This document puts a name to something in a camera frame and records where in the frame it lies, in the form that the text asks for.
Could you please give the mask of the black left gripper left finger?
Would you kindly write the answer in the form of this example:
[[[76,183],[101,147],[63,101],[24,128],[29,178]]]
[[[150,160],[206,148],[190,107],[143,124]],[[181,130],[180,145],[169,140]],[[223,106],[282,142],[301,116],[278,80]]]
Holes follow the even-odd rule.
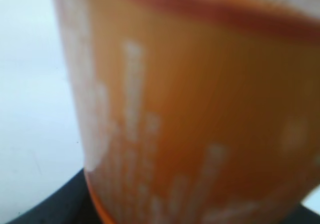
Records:
[[[9,224],[102,223],[81,169],[65,185]]]

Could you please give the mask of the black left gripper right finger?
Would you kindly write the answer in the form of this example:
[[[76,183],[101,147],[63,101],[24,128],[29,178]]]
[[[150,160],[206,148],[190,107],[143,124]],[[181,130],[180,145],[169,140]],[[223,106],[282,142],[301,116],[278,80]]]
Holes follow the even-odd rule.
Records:
[[[282,221],[282,224],[320,224],[320,216],[300,204]]]

